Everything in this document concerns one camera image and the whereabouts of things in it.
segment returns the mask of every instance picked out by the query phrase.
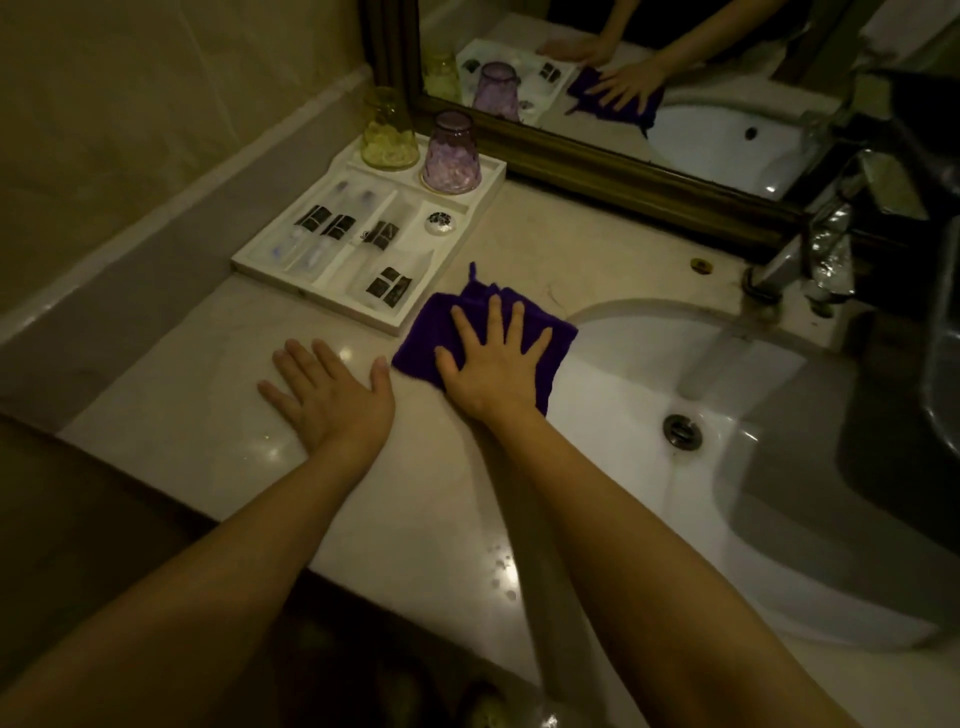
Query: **faucet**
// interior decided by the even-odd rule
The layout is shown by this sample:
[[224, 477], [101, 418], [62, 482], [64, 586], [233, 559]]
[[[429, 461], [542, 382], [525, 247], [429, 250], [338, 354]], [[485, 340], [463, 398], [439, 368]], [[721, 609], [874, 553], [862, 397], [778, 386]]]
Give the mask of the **faucet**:
[[813, 303], [842, 303], [852, 297], [853, 200], [865, 188], [881, 214], [928, 219], [917, 190], [897, 158], [862, 149], [837, 178], [833, 194], [816, 209], [807, 229], [765, 266], [752, 266], [744, 272], [743, 292], [759, 303], [776, 305], [784, 289], [801, 280], [804, 295]]

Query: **purple glass cup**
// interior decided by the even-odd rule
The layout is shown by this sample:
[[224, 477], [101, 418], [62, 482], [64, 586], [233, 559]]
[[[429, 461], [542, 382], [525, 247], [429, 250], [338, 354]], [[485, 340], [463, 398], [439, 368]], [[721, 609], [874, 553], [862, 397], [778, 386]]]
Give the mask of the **purple glass cup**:
[[520, 102], [516, 95], [519, 85], [520, 77], [509, 63], [484, 63], [480, 69], [480, 82], [473, 97], [473, 107], [493, 116], [502, 116], [508, 121], [519, 121]]
[[473, 120], [462, 111], [441, 111], [434, 120], [420, 178], [444, 195], [460, 195], [480, 184], [480, 157]]

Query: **white sink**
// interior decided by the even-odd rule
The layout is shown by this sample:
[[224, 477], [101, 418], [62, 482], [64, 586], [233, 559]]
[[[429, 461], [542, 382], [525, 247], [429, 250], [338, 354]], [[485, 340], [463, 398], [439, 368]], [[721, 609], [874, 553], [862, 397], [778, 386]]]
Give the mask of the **white sink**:
[[[875, 508], [834, 466], [852, 362], [666, 303], [592, 309], [573, 323], [549, 421], [771, 626], [881, 649], [960, 615], [960, 558]], [[700, 449], [666, 442], [674, 413], [699, 424]]]
[[661, 107], [647, 138], [680, 172], [772, 200], [808, 161], [803, 127], [726, 107]]

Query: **beige wall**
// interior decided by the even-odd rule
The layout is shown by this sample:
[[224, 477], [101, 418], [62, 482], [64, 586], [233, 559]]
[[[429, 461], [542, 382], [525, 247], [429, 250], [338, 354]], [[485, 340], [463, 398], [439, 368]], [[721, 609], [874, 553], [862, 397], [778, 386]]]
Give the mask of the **beige wall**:
[[357, 0], [0, 10], [0, 311], [363, 62]]

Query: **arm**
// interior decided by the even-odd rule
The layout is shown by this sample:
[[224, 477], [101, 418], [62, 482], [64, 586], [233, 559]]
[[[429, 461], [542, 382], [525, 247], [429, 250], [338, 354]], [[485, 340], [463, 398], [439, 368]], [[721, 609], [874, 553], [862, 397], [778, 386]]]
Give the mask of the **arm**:
[[447, 393], [532, 481], [577, 595], [647, 720], [855, 726], [707, 561], [537, 411], [534, 371], [549, 333], [521, 354], [522, 306], [505, 340], [496, 297], [486, 346], [462, 311], [453, 317], [467, 364], [457, 371], [449, 352], [437, 351]]
[[727, 50], [785, 4], [786, 0], [731, 0], [646, 61], [608, 71], [589, 92], [607, 91], [601, 99], [604, 106], [619, 97], [615, 109], [622, 109], [636, 96], [642, 109], [650, 94], [671, 76]]
[[599, 36], [548, 40], [537, 49], [537, 53], [555, 61], [573, 61], [593, 67], [604, 65], [613, 58], [616, 44], [623, 37], [627, 23], [639, 4], [640, 0], [616, 0]]
[[386, 442], [386, 361], [371, 392], [323, 342], [274, 357], [296, 395], [259, 389], [294, 426], [306, 462], [84, 622], [2, 696], [0, 724], [182, 725], [240, 673], [337, 510]]

